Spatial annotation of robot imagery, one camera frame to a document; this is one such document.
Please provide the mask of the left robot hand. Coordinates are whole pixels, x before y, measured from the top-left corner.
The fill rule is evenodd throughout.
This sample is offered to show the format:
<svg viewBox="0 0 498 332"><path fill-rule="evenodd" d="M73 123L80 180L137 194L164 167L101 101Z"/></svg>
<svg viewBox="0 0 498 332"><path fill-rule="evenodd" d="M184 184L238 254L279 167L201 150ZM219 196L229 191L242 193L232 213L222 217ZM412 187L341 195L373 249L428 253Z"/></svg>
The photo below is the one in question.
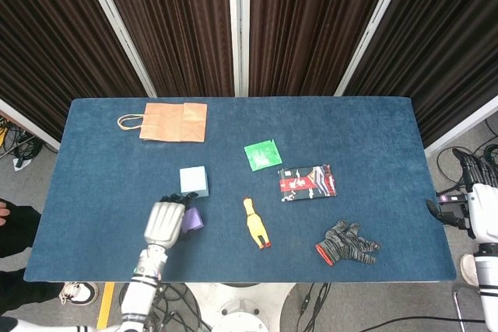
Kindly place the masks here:
<svg viewBox="0 0 498 332"><path fill-rule="evenodd" d="M161 246L165 250L170 249L178 240L187 208L197 197L195 192L187 195L171 194L156 202L144 232L146 243Z"/></svg>

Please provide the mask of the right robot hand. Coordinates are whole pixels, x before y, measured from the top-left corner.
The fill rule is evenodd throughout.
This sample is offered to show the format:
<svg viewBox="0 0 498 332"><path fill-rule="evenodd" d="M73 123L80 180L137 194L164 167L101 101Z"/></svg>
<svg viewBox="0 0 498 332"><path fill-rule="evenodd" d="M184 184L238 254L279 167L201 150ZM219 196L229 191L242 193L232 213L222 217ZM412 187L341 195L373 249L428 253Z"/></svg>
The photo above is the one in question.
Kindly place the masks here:
<svg viewBox="0 0 498 332"><path fill-rule="evenodd" d="M462 169L465 193L426 201L429 213L445 225L468 233L477 244L497 243L497 165L453 148Z"/></svg>

